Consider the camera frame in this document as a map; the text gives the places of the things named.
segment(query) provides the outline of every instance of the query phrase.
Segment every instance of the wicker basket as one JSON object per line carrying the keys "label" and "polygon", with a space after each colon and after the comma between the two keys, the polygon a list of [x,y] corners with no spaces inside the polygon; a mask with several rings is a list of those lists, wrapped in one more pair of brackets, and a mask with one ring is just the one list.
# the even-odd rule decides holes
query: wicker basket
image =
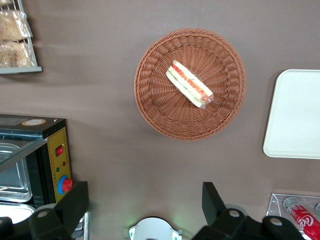
{"label": "wicker basket", "polygon": [[[194,106],[167,78],[173,60],[197,74],[214,94],[205,109]],[[136,104],[158,132],[180,140],[199,140],[225,128],[237,115],[247,87],[245,66],[220,35],[180,29],[152,44],[134,79]]]}

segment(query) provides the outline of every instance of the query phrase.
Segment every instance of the red can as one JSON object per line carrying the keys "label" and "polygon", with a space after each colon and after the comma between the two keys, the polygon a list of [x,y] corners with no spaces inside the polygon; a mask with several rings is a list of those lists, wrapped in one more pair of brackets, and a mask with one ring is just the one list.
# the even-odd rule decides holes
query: red can
{"label": "red can", "polygon": [[320,240],[320,222],[299,202],[296,197],[288,197],[283,207],[294,218],[303,232],[312,240]]}

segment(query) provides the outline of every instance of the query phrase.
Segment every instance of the yellow control panel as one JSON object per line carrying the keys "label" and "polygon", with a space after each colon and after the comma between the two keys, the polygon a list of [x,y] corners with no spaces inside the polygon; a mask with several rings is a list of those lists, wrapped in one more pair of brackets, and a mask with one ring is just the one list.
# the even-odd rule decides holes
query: yellow control panel
{"label": "yellow control panel", "polygon": [[49,136],[47,146],[55,200],[58,203],[72,187],[66,128]]}

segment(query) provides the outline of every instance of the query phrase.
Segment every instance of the plastic bag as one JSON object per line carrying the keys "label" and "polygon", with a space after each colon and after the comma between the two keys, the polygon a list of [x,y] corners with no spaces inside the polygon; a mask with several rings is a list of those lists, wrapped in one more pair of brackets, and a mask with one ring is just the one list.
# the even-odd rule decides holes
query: plastic bag
{"label": "plastic bag", "polygon": [[30,45],[25,42],[4,42],[0,49],[4,50],[3,62],[7,63],[10,55],[10,64],[7,67],[34,67],[35,63],[31,55]]}
{"label": "plastic bag", "polygon": [[0,41],[20,41],[32,37],[27,15],[19,10],[0,12]]}
{"label": "plastic bag", "polygon": [[5,6],[12,4],[14,1],[13,0],[0,0],[0,6]]}
{"label": "plastic bag", "polygon": [[12,51],[0,45],[0,68],[12,68],[12,67],[15,67]]}

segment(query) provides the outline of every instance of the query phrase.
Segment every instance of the toaster oven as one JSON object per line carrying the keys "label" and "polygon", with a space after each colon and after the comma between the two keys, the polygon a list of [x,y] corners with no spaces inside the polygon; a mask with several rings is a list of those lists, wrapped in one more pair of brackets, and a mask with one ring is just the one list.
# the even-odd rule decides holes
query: toaster oven
{"label": "toaster oven", "polygon": [[36,209],[72,185],[65,119],[0,114],[0,204]]}

